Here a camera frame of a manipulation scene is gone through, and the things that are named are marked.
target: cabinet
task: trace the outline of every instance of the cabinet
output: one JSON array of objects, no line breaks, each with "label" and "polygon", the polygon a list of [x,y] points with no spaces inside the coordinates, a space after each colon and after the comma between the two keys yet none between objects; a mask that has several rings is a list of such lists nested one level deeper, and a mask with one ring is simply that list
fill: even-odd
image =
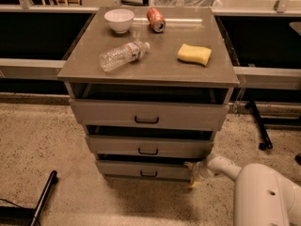
[{"label": "cabinet", "polygon": [[[109,9],[100,8],[58,75],[99,172],[189,181],[183,163],[211,152],[238,85],[214,16],[208,8],[161,8],[166,29],[158,34],[148,8],[128,8],[133,26],[117,36],[103,18]],[[143,59],[102,71],[101,52],[136,39],[150,43]],[[210,47],[207,67],[179,61],[183,43]]]}]

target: sponge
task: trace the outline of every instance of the sponge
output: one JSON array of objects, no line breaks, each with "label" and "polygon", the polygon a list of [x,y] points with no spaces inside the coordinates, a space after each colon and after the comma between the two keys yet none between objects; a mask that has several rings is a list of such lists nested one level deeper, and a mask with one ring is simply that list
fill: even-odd
[{"label": "sponge", "polygon": [[205,47],[183,44],[178,52],[178,59],[186,62],[195,62],[207,65],[212,50]]}]

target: gray tabletop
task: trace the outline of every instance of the gray tabletop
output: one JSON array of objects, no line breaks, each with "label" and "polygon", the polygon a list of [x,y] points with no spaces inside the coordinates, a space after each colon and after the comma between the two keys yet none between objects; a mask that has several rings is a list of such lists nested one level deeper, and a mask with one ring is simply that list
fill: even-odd
[{"label": "gray tabletop", "polygon": [[[100,8],[58,75],[59,80],[80,83],[126,83],[234,87],[238,79],[209,8],[160,8],[166,19],[163,33],[155,33],[145,7],[128,7],[135,14],[130,30],[115,34],[104,20],[113,8]],[[99,66],[99,54],[133,40],[150,43],[150,50],[135,62],[110,73]],[[177,59],[183,43],[212,49],[206,67]]]}]

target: drawer handle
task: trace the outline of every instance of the drawer handle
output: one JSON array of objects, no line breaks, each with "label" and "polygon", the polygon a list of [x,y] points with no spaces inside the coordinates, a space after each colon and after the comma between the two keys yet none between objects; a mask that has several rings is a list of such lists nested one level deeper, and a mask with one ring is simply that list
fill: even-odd
[{"label": "drawer handle", "polygon": [[157,155],[157,154],[159,153],[159,150],[156,149],[156,151],[153,152],[153,153],[146,153],[146,152],[143,152],[140,148],[138,148],[138,152],[139,152],[139,154],[151,154],[151,155]]},{"label": "drawer handle", "polygon": [[158,175],[158,172],[155,173],[144,173],[142,170],[140,171],[141,177],[156,177]]},{"label": "drawer handle", "polygon": [[135,116],[136,123],[143,123],[143,124],[156,124],[159,122],[159,117],[157,117],[154,121],[151,120],[140,120],[137,116]]}]

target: black cable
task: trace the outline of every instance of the black cable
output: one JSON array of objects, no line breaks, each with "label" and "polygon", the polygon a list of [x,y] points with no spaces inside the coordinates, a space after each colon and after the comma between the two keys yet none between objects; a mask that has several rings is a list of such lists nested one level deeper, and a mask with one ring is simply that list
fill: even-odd
[{"label": "black cable", "polygon": [[[16,203],[14,203],[14,202],[11,202],[11,201],[9,201],[9,200],[6,200],[6,199],[1,199],[1,198],[0,198],[0,201],[9,203],[9,204],[14,205],[14,206],[19,207],[19,208],[24,208],[24,207],[22,207],[22,206],[20,206],[20,205],[18,205],[18,204],[16,204]],[[36,219],[38,225],[41,226],[39,220],[38,220],[35,216],[34,216],[34,218]]]}]

